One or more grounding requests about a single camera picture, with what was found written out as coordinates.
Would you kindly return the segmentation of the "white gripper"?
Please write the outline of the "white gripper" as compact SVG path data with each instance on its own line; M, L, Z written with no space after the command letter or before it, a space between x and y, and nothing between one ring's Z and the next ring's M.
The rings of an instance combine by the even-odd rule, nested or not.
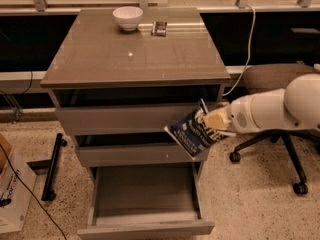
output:
M204 116L207 127L217 130L227 130L230 126L237 133L257 133L257 126L252 115L253 95L240 97L225 107L226 113L214 112Z

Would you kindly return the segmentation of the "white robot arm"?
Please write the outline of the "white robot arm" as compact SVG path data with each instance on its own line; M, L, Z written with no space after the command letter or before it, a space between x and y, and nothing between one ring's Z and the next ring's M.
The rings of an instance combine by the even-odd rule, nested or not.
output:
M207 127L220 132L318 130L320 74L299 76L286 88L243 96L203 119Z

